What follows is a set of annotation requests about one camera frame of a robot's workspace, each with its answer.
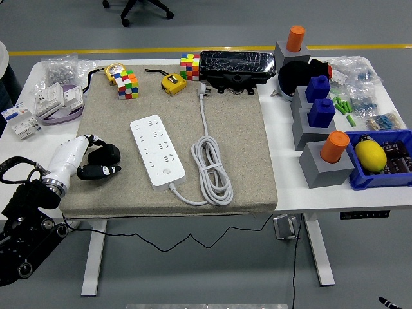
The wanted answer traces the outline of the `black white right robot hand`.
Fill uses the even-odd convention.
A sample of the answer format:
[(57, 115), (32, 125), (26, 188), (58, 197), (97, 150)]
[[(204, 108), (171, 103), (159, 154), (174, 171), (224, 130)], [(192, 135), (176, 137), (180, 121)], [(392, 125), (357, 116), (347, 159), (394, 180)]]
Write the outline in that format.
[(379, 297), (379, 301), (388, 309), (402, 309), (402, 307), (394, 304), (390, 300), (384, 298), (384, 297)]

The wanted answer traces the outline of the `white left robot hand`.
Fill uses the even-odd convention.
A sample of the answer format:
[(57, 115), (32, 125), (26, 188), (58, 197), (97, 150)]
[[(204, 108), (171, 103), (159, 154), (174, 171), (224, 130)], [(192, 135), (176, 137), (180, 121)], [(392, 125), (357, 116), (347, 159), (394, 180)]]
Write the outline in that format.
[(57, 148), (42, 182), (64, 196), (73, 175), (81, 180), (107, 178), (121, 170), (119, 162), (120, 150), (116, 146), (96, 135), (81, 135)]

